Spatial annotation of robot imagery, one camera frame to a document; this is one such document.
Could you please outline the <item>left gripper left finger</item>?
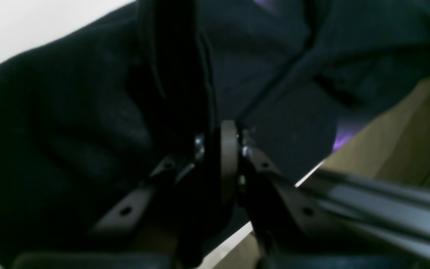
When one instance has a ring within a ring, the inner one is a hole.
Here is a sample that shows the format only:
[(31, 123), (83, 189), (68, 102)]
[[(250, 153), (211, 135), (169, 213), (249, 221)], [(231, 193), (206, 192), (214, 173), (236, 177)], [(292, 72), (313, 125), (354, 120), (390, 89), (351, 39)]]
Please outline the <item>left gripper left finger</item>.
[(177, 251), (191, 201), (186, 185), (203, 163), (205, 138), (169, 154), (140, 187), (112, 207), (88, 232), (89, 253), (26, 253), (14, 269), (182, 269)]

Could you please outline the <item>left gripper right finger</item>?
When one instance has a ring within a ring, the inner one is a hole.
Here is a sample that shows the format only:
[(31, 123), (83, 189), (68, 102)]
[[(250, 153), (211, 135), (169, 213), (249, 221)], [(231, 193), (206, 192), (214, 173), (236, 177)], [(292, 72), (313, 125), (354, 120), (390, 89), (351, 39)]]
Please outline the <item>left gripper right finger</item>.
[(350, 267), (334, 245), (340, 226), (284, 179), (235, 121), (221, 124), (221, 201), (236, 201), (248, 214), (261, 252), (257, 269)]

